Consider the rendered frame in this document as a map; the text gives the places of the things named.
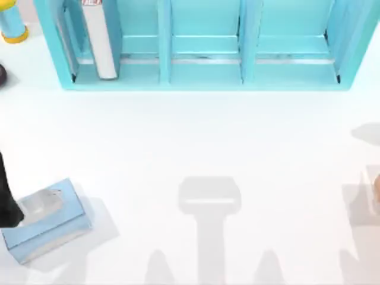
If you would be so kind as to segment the light blue tissue box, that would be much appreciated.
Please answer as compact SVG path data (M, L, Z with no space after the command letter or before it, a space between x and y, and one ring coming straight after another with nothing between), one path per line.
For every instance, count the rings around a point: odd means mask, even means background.
M17 201L24 220L2 228L8 252L19 264L30 261L91 230L91 221L70 179L66 178Z

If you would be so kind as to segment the blue and yellow trophy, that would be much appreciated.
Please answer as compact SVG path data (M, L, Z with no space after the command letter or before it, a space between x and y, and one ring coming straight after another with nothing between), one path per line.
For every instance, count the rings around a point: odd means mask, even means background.
M17 0L0 0L0 32L4 41L21 43L29 36L29 30L21 18Z

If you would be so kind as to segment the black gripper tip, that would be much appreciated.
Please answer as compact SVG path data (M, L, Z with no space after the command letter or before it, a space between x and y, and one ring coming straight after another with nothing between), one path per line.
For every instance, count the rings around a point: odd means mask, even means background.
M10 191L4 160L0 152L0 228L17 227L24 220L24 213Z

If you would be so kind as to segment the light blue rack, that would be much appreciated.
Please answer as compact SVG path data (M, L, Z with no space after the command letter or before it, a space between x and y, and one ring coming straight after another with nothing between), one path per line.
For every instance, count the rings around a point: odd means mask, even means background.
M81 0L34 0L62 88L348 90L380 0L102 0L118 76L99 78Z

